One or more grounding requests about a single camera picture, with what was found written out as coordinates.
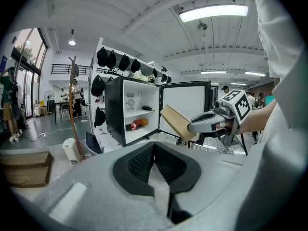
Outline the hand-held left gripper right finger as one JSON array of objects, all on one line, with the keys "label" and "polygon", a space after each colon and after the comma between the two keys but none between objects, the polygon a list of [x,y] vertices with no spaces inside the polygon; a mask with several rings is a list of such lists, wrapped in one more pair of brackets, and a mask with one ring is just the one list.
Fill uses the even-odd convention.
[{"label": "hand-held left gripper right finger", "polygon": [[196,160],[161,142],[154,143],[154,162],[171,193],[190,191],[201,176]]}]

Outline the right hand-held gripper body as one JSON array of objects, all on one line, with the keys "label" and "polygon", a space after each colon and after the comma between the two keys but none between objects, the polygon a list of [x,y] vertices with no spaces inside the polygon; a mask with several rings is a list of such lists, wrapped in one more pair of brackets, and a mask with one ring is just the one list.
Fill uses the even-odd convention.
[{"label": "right hand-held gripper body", "polygon": [[215,102],[213,111],[225,118],[228,128],[217,130],[223,146],[235,145],[235,135],[240,130],[251,108],[244,90],[232,90]]}]

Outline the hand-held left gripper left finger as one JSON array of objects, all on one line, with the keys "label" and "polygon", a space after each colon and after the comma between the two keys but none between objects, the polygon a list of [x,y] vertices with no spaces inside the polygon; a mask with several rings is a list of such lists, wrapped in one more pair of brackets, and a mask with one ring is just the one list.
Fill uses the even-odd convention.
[{"label": "hand-held left gripper left finger", "polygon": [[154,143],[148,142],[117,159],[113,165],[113,176],[128,193],[153,197],[154,189],[148,184],[153,164]]}]

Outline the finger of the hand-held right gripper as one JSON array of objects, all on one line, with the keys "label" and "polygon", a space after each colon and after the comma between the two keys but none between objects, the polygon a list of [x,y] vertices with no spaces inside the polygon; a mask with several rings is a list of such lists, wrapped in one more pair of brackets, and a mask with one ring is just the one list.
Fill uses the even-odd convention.
[{"label": "finger of the hand-held right gripper", "polygon": [[216,124],[224,123],[225,118],[214,111],[199,114],[187,126],[188,131],[195,133],[211,133],[217,130]]}]

